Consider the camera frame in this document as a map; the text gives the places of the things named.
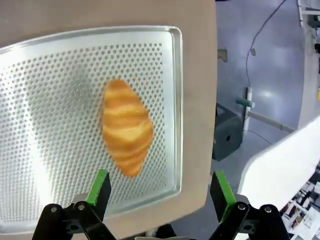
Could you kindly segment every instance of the croissant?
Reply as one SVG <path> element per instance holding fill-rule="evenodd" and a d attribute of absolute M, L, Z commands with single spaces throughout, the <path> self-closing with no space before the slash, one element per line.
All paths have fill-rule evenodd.
<path fill-rule="evenodd" d="M 134 178 L 141 171 L 153 131 L 137 94 L 119 78 L 109 81 L 103 95 L 102 134 L 115 165 L 125 176 Z"/>

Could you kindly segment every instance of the screw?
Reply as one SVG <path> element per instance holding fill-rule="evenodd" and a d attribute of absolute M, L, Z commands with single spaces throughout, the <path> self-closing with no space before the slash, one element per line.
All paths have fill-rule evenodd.
<path fill-rule="evenodd" d="M 238 209 L 240 209 L 240 210 L 245 210 L 245 209 L 246 209 L 246 206 L 241 203 L 241 204 L 238 205 Z"/>
<path fill-rule="evenodd" d="M 271 213 L 271 208 L 269 207 L 269 206 L 266 206 L 265 208 L 264 208 L 264 210 L 269 214 L 269 213 Z"/>
<path fill-rule="evenodd" d="M 78 209 L 79 209 L 80 211 L 83 210 L 83 209 L 85 209 L 85 205 L 82 205 L 82 204 L 79 205 L 79 206 L 78 206 Z"/>

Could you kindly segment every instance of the white pole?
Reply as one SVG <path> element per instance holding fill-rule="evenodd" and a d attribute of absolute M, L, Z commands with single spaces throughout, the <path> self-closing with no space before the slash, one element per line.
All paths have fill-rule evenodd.
<path fill-rule="evenodd" d="M 248 87 L 246 89 L 246 99 L 252 102 L 252 88 Z M 249 115 L 248 112 L 251 110 L 251 107 L 246 106 L 244 112 L 244 122 L 243 122 L 243 131 L 247 131 L 249 127 Z"/>
<path fill-rule="evenodd" d="M 259 120 L 259 121 L 261 121 L 261 122 L 263 122 L 265 124 L 273 126 L 273 127 L 277 128 L 277 129 L 280 129 L 282 131 L 287 131 L 288 133 L 292 133 L 292 132 L 294 132 L 296 130 L 296 129 L 290 127 L 290 126 L 284 125 L 284 124 L 282 124 L 280 122 L 277 122 L 277 121 L 275 121 L 275 120 L 273 120 L 273 119 L 271 119 L 269 117 L 263 116 L 263 115 L 261 115 L 259 113 L 254 112 L 254 111 L 249 111 L 248 112 L 248 116 L 250 116 L 250 117 L 252 117 L 254 119 L 257 119 L 257 120 Z"/>

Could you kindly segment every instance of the white table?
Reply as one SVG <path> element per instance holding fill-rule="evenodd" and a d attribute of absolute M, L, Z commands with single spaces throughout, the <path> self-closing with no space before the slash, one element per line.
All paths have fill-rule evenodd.
<path fill-rule="evenodd" d="M 320 117 L 252 157 L 242 172 L 238 194 L 259 209 L 281 210 L 314 174 L 320 160 Z M 237 240 L 247 239 L 239 233 Z"/>

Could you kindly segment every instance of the metal tray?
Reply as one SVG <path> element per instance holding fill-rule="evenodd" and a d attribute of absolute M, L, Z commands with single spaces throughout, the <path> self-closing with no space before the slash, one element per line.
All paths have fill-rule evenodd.
<path fill-rule="evenodd" d="M 101 27 L 0 49 L 0 233 L 32 231 L 43 207 L 68 206 L 110 171 L 106 218 L 156 204 L 182 182 L 182 34 L 171 26 Z M 103 89 L 129 83 L 154 139 L 140 174 L 121 174 L 101 134 Z"/>

